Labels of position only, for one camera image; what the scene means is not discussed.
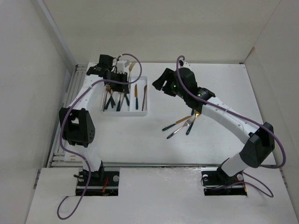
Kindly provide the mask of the copper knife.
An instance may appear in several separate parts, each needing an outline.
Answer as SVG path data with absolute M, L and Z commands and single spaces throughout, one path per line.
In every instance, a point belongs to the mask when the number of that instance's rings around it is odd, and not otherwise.
M 146 94 L 147 94 L 147 85 L 145 85 L 143 89 L 142 111 L 144 111 L 144 107 L 145 107 Z

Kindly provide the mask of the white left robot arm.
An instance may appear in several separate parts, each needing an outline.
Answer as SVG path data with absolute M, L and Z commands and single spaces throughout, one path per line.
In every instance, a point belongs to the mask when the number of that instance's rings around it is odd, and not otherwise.
M 83 86 L 75 99 L 59 111 L 60 147 L 67 153 L 76 156 L 84 164 L 83 171 L 76 176 L 83 183 L 100 185 L 105 174 L 102 160 L 92 166 L 89 163 L 90 153 L 67 149 L 67 146 L 88 148 L 93 142 L 96 128 L 93 123 L 88 105 L 96 99 L 102 90 L 119 93 L 129 93 L 128 87 L 129 61 L 109 55 L 100 55 L 99 62 L 88 68 Z

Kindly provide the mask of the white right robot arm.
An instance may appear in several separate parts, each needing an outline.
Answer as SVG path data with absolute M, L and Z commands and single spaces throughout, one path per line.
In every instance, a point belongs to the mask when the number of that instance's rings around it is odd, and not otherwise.
M 233 177 L 248 167 L 259 167 L 274 150 L 271 124 L 265 122 L 258 126 L 238 117 L 236 112 L 229 113 L 229 107 L 213 92 L 197 85 L 195 74 L 189 68 L 177 71 L 167 68 L 152 85 L 167 95 L 179 96 L 188 107 L 217 121 L 244 144 L 239 153 L 226 159 L 210 174 L 219 185 L 232 184 Z

